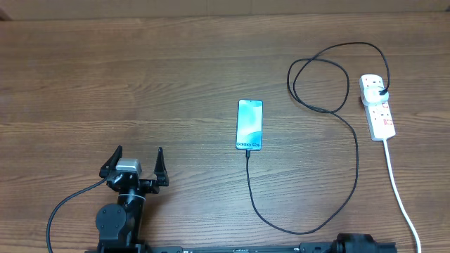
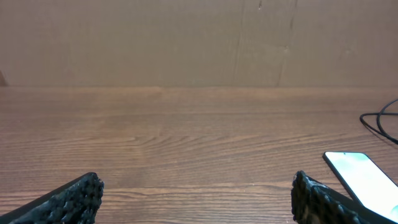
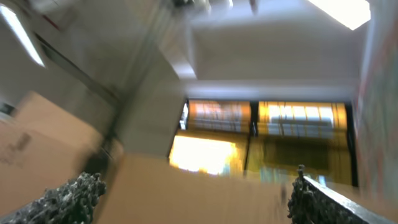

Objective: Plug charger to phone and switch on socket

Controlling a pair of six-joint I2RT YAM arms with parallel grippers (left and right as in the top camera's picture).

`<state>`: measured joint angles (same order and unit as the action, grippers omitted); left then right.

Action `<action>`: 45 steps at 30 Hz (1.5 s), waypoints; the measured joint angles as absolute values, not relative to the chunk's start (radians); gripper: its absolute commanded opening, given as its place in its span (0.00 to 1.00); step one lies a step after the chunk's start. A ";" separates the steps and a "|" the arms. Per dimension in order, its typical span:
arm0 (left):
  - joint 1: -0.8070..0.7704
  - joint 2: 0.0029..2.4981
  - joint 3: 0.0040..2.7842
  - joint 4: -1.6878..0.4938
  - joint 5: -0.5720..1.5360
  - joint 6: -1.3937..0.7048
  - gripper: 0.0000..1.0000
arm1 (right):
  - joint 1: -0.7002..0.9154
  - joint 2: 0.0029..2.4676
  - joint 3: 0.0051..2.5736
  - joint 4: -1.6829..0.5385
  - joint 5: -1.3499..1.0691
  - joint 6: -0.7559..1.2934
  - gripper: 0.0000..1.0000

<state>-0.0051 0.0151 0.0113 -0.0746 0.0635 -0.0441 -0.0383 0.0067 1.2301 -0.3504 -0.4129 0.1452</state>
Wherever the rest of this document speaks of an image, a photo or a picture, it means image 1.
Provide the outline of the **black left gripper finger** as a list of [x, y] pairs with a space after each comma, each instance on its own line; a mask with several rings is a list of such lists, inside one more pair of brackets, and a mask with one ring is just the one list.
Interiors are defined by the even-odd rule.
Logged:
[[115, 152], [112, 154], [112, 156], [100, 168], [99, 176], [101, 178], [106, 178], [111, 171], [115, 170], [115, 167], [121, 157], [122, 157], [122, 146], [119, 145], [116, 148]]
[[154, 175], [156, 175], [156, 181], [159, 186], [167, 187], [169, 185], [169, 177], [165, 166], [162, 147], [159, 147], [157, 151], [157, 160], [155, 163]]

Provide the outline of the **Samsung Galaxy smartphone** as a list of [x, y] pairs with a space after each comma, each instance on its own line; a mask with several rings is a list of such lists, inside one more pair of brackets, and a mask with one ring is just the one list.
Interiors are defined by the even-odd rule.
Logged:
[[238, 101], [236, 124], [238, 150], [262, 149], [263, 105], [261, 100]]

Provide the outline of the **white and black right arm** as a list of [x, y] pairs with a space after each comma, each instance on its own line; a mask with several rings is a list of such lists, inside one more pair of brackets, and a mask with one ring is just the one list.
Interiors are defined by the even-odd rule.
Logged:
[[340, 233], [332, 242], [331, 253], [374, 253], [377, 244], [369, 234]]

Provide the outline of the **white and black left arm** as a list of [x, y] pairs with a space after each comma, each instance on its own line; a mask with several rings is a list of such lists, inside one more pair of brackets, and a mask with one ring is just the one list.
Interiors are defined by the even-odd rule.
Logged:
[[123, 158], [122, 146], [100, 168], [99, 176], [118, 193], [117, 202], [101, 207], [96, 215], [99, 232], [98, 252], [151, 252], [139, 238], [143, 209], [148, 194], [158, 194], [169, 185], [163, 149], [158, 148], [155, 179], [141, 178], [138, 159]]

